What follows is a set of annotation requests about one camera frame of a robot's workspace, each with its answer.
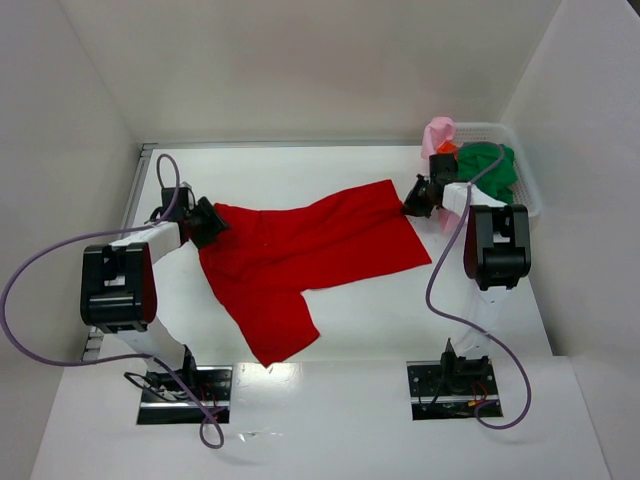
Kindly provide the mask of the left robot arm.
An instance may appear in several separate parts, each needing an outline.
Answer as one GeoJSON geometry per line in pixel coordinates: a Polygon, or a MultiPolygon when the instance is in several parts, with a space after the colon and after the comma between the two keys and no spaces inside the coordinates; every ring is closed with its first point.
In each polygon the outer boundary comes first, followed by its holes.
{"type": "Polygon", "coordinates": [[[84,250],[80,313],[86,325],[143,354],[151,376],[174,372],[193,390],[199,380],[195,358],[158,316],[153,266],[187,242],[199,249],[213,244],[231,225],[186,183],[163,187],[161,200],[149,218],[156,225],[84,250]]]}

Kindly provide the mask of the green t-shirt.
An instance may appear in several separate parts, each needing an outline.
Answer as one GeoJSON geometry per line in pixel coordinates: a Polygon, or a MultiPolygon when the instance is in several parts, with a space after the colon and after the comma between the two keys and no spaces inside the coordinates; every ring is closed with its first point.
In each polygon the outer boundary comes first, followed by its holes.
{"type": "Polygon", "coordinates": [[[469,181],[493,165],[499,164],[476,180],[475,185],[485,194],[506,204],[514,202],[512,186],[518,181],[514,151],[504,144],[464,144],[457,152],[458,178],[469,181]]]}

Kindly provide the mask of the pink t-shirt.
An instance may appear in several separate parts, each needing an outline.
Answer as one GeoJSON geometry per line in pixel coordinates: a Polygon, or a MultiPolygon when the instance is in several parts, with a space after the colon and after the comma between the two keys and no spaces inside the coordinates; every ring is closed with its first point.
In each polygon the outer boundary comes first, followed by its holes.
{"type": "Polygon", "coordinates": [[[454,143],[455,122],[449,117],[434,117],[425,127],[421,145],[421,157],[428,160],[437,154],[437,148],[445,141],[454,143]]]}

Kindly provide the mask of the red t-shirt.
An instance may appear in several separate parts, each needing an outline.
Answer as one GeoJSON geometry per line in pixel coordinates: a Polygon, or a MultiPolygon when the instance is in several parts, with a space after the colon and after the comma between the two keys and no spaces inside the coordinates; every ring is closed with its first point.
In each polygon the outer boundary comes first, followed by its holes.
{"type": "Polygon", "coordinates": [[[431,258],[386,179],[290,210],[215,209],[230,225],[199,250],[214,296],[265,367],[320,333],[303,293],[398,273],[431,258]]]}

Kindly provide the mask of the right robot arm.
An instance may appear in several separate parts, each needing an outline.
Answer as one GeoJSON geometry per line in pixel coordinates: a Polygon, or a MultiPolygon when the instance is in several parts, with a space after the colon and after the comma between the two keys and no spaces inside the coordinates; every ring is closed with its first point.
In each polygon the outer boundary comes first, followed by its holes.
{"type": "Polygon", "coordinates": [[[415,217],[430,217],[435,209],[451,213],[459,205],[458,223],[436,262],[427,283],[425,300],[434,314],[468,328],[473,338],[469,353],[460,354],[447,344],[441,355],[442,376],[446,381],[471,379],[487,371],[489,359],[480,349],[495,340],[490,324],[501,303],[531,269],[529,214],[522,204],[492,206],[476,200],[477,184],[509,161],[501,144],[476,142],[452,153],[429,157],[429,174],[418,175],[404,202],[404,210],[415,217]],[[464,234],[463,269],[474,282],[479,305],[470,319],[446,313],[433,303],[433,290],[441,268],[454,243],[464,234]]]}

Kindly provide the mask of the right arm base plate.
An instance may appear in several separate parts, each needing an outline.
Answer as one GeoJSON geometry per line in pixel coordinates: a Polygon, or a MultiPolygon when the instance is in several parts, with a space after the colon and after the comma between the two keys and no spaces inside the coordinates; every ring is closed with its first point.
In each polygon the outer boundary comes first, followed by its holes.
{"type": "Polygon", "coordinates": [[[503,416],[491,363],[473,374],[443,376],[439,362],[408,362],[406,365],[412,419],[472,419],[477,406],[481,418],[503,416]]]}

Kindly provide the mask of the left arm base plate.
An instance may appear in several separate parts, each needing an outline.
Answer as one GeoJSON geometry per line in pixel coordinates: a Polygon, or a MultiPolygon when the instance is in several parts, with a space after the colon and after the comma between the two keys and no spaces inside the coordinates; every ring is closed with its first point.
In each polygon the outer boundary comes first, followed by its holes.
{"type": "MultiPolygon", "coordinates": [[[[124,377],[141,391],[138,425],[198,424],[204,419],[198,404],[168,373],[126,372],[124,377]]],[[[232,366],[198,367],[190,379],[182,380],[218,423],[229,422],[232,366]]]]}

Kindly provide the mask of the orange t-shirt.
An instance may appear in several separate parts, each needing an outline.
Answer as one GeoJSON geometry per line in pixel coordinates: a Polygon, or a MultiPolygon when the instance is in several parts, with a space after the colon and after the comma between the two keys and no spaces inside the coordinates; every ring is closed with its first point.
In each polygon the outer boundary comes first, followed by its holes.
{"type": "Polygon", "coordinates": [[[445,141],[442,145],[440,145],[437,148],[436,153],[437,154],[451,154],[451,153],[455,153],[457,151],[458,147],[450,142],[450,141],[445,141]]]}

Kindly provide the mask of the white plastic basket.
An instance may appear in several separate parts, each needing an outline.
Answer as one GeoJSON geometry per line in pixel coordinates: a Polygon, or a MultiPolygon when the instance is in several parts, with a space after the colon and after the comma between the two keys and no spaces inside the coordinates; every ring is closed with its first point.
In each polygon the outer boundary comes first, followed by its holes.
{"type": "Polygon", "coordinates": [[[515,132],[503,124],[491,122],[456,122],[455,126],[453,143],[457,146],[469,142],[489,141],[504,144],[514,151],[514,169],[517,175],[517,181],[511,186],[514,200],[527,207],[531,219],[538,218],[542,212],[541,197],[526,154],[515,132]]]}

